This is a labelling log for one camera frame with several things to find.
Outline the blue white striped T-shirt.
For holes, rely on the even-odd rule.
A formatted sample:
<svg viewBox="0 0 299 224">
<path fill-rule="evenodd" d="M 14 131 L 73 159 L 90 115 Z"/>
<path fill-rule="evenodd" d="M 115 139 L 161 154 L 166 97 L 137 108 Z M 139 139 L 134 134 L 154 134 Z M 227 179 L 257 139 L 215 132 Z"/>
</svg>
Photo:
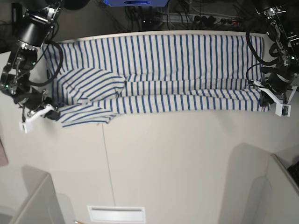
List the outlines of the blue white striped T-shirt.
<svg viewBox="0 0 299 224">
<path fill-rule="evenodd" d="M 249 80 L 260 67 L 242 35 L 137 35 L 43 49 L 63 127 L 124 114 L 267 112 Z"/>
</svg>

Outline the pink cloth at edge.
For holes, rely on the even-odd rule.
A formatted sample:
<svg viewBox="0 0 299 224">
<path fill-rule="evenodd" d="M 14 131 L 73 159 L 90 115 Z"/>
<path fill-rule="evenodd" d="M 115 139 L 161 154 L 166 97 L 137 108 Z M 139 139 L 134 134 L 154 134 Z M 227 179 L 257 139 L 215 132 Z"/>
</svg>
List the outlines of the pink cloth at edge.
<svg viewBox="0 0 299 224">
<path fill-rule="evenodd" d="M 6 166 L 9 164 L 8 158 L 7 158 L 7 154 L 5 152 L 5 148 L 3 143 L 0 141 L 0 166 Z"/>
</svg>

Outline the black keyboard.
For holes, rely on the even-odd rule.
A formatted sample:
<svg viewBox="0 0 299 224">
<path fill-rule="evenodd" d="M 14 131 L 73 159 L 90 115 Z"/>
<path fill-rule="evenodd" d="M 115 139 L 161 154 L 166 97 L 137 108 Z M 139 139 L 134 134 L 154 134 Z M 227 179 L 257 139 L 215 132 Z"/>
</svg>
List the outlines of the black keyboard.
<svg viewBox="0 0 299 224">
<path fill-rule="evenodd" d="M 291 165 L 287 170 L 288 170 L 289 174 L 291 175 L 292 179 L 299 186 L 299 162 Z"/>
</svg>

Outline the grey partition panel left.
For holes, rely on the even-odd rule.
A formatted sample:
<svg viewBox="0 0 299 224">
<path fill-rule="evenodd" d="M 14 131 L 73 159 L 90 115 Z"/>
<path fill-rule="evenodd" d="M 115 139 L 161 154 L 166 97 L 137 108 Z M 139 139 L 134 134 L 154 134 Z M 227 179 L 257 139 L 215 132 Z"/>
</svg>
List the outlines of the grey partition panel left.
<svg viewBox="0 0 299 224">
<path fill-rule="evenodd" d="M 16 211 L 1 206 L 0 222 L 2 224 L 64 224 L 64 216 L 51 175 L 49 173 L 42 175 L 33 191 Z"/>
</svg>

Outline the grey partition panel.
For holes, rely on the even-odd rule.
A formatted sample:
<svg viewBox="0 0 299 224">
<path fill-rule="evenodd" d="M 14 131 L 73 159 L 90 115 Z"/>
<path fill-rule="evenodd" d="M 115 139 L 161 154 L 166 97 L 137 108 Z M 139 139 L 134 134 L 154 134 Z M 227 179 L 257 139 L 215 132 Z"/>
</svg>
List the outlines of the grey partition panel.
<svg viewBox="0 0 299 224">
<path fill-rule="evenodd" d="M 42 175 L 33 191 L 16 211 L 1 206 L 0 222 L 2 224 L 64 224 L 64 216 L 51 175 L 49 173 Z"/>
<path fill-rule="evenodd" d="M 271 155 L 266 177 L 271 186 L 271 202 L 265 224 L 299 222 L 299 187 L 276 155 Z"/>
</svg>

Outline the grey partition panel right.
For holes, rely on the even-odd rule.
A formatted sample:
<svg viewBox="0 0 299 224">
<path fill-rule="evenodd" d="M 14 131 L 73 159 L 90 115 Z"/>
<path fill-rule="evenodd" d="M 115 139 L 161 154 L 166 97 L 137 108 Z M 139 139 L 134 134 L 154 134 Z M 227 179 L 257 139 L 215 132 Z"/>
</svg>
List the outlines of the grey partition panel right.
<svg viewBox="0 0 299 224">
<path fill-rule="evenodd" d="M 271 202 L 265 224 L 299 222 L 299 187 L 276 155 L 271 155 L 266 177 L 271 186 Z"/>
</svg>

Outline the white power strip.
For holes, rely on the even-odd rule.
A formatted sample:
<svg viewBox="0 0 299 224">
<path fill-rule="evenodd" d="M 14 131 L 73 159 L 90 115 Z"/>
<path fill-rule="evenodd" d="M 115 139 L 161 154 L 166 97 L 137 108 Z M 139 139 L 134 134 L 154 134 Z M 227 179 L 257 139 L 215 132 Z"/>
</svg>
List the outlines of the white power strip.
<svg viewBox="0 0 299 224">
<path fill-rule="evenodd" d="M 228 15 L 220 15 L 220 14 L 185 14 L 182 12 L 176 13 L 162 13 L 160 16 L 161 22 L 171 22 L 171 23 L 181 23 L 181 24 L 189 24 L 191 25 L 195 19 L 202 18 L 209 19 L 214 18 L 216 24 L 222 24 L 223 22 L 229 21 L 229 25 L 233 24 L 233 22 L 237 22 L 239 18 L 237 16 L 228 16 Z"/>
</svg>

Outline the blue box with oval hole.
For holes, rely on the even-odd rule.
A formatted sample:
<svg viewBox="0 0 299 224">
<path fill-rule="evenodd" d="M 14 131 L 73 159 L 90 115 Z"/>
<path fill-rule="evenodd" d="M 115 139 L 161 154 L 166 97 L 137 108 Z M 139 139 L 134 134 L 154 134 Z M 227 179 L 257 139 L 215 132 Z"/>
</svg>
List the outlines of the blue box with oval hole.
<svg viewBox="0 0 299 224">
<path fill-rule="evenodd" d="M 168 0 L 104 0 L 103 2 L 110 7 L 164 7 Z"/>
</svg>

